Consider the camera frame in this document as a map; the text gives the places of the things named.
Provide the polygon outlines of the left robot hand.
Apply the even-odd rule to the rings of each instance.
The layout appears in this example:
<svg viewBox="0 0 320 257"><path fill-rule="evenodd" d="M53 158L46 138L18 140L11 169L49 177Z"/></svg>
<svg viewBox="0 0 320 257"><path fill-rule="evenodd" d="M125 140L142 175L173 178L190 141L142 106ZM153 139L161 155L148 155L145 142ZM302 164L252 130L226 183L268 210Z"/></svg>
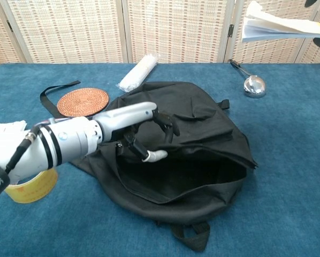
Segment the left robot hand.
<svg viewBox="0 0 320 257"><path fill-rule="evenodd" d="M141 102L125 107L105 111L94 115L92 120L98 123L102 136L99 142L121 141L142 162L157 162L167 157L165 150L152 152L147 150L142 143L135 138L140 124L153 121L165 133L164 141L171 143L174 136L180 136L180 131L174 119L161 113L154 102Z"/></svg>

